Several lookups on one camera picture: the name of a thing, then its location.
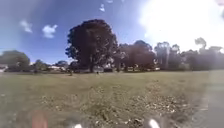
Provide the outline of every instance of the cloud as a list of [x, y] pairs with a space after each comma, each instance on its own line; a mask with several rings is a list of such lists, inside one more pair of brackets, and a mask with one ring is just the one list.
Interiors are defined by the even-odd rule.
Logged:
[[114, 1], [113, 0], [106, 0], [107, 3], [111, 4], [113, 3]]
[[104, 4], [101, 4], [99, 9], [100, 11], [105, 12]]
[[52, 27], [50, 25], [45, 25], [44, 28], [42, 29], [44, 37], [54, 38], [54, 33], [56, 32], [57, 27], [58, 27], [57, 25], [54, 25]]
[[23, 27], [24, 31], [25, 32], [28, 32], [28, 33], [32, 33], [32, 24], [31, 23], [28, 23], [26, 20], [22, 20], [20, 21], [20, 26]]

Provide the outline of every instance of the blue sky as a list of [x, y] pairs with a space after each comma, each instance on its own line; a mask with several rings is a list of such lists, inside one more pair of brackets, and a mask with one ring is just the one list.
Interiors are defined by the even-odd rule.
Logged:
[[[119, 42], [132, 43], [144, 37], [137, 18], [140, 4], [140, 0], [0, 0], [0, 51], [23, 51], [32, 62], [68, 60], [69, 29], [95, 18], [106, 20]], [[55, 31], [44, 35], [47, 25]]]
[[119, 43], [169, 41], [189, 49], [202, 36], [224, 46], [222, 11], [214, 0], [0, 0], [0, 52], [16, 49], [31, 62], [68, 60], [69, 29], [95, 18]]

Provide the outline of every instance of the sun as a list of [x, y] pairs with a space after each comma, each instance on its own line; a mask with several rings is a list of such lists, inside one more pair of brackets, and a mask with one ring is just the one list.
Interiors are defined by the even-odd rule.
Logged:
[[224, 20], [214, 0], [148, 0], [140, 14], [145, 37], [154, 44], [168, 41], [182, 50], [197, 49], [194, 40], [203, 37], [208, 45], [224, 46]]

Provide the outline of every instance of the dry grass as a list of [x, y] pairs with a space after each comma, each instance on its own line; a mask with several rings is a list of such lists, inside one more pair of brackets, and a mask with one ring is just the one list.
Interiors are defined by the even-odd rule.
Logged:
[[28, 128], [34, 110], [41, 110], [54, 128], [75, 121], [91, 127], [141, 127], [150, 117], [181, 124], [196, 111], [210, 74], [5, 74], [0, 77], [0, 127]]

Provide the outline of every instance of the ground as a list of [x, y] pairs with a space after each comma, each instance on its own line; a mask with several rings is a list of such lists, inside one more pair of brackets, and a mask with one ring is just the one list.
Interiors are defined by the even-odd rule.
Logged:
[[0, 127], [30, 128], [35, 113], [43, 113], [50, 128], [76, 121], [93, 128], [137, 128], [149, 118], [168, 127], [190, 127], [208, 109], [208, 88], [223, 85], [223, 75], [224, 71], [4, 73], [0, 74]]

